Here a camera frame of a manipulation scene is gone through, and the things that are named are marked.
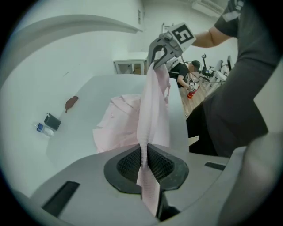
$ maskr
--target person in black shirt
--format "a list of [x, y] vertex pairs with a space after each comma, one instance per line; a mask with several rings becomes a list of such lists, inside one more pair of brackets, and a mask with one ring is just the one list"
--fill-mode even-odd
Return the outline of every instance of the person in black shirt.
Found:
[[189, 73], [198, 72], [200, 68], [200, 62], [197, 60], [192, 61], [189, 64], [179, 63], [172, 70], [169, 71], [170, 78], [174, 78], [177, 81], [178, 87], [186, 87], [190, 89], [187, 83]]

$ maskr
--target red object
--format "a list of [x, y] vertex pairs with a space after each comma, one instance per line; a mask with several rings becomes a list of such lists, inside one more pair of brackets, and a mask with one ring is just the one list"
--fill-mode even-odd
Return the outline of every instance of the red object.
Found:
[[196, 91], [197, 91], [197, 90], [192, 91], [192, 92], [189, 92], [189, 94], [187, 95], [187, 97], [188, 97], [189, 99], [192, 99]]

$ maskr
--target wooden floor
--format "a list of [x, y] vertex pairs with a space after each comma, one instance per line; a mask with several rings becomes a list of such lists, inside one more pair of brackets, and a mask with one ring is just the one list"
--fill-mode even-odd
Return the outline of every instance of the wooden floor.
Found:
[[[182, 103], [183, 103], [183, 107], [184, 107], [184, 117], [185, 118], [187, 118], [191, 114], [193, 109], [195, 107], [197, 107], [204, 100], [205, 95], [207, 93], [204, 89], [205, 86], [206, 86], [206, 84], [200, 83], [199, 89], [195, 92], [192, 99], [189, 99], [187, 97], [189, 92], [186, 88], [180, 88], [179, 89], [181, 99], [182, 99]], [[199, 139], [198, 137], [189, 138], [189, 145], [196, 142], [198, 139]]]

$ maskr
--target black mesh vent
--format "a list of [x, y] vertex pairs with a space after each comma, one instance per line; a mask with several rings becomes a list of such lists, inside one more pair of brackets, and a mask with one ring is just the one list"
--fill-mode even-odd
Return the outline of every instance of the black mesh vent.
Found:
[[138, 171], [141, 167], [141, 149], [133, 151], [131, 154], [122, 158], [117, 164], [118, 172], [128, 180], [136, 183]]
[[148, 165], [158, 182], [167, 177], [174, 170], [174, 163], [158, 152], [148, 148]]

